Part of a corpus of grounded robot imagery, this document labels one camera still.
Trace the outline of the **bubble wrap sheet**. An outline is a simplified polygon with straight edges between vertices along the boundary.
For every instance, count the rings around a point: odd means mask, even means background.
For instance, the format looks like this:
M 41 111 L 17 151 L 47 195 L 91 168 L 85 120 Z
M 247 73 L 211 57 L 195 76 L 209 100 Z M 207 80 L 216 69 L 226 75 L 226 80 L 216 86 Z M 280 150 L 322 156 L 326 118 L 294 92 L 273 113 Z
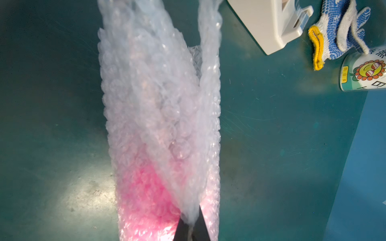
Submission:
M 220 1 L 199 1 L 189 47 L 162 1 L 99 1 L 103 103 L 111 161 L 149 162 L 193 228 L 220 161 Z

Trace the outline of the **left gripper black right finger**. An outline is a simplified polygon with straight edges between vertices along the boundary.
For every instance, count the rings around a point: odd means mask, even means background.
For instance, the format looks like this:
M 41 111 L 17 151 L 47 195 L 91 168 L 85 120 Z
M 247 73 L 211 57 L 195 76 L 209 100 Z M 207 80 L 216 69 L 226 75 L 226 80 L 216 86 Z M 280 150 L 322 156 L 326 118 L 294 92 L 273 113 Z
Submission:
M 193 228 L 193 241 L 211 241 L 201 207 Z

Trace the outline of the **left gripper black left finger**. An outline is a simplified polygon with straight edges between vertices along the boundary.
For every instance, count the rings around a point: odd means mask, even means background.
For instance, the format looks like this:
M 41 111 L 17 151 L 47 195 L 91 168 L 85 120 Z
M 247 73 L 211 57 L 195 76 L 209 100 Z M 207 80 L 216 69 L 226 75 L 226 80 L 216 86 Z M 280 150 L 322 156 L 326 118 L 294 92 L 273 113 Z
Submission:
M 180 218 L 173 241 L 188 241 L 189 238 L 190 238 L 190 226 Z

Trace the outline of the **pink plastic wine glass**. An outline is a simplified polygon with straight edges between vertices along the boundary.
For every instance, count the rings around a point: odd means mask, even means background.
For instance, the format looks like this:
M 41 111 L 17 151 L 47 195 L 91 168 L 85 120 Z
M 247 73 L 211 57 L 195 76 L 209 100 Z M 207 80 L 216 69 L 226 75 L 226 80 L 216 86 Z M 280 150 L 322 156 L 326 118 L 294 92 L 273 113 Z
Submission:
M 116 200 L 119 239 L 122 241 L 171 241 L 180 210 L 157 176 L 151 163 L 113 161 L 116 175 Z M 201 209 L 210 239 L 219 238 L 220 165 L 212 162 Z

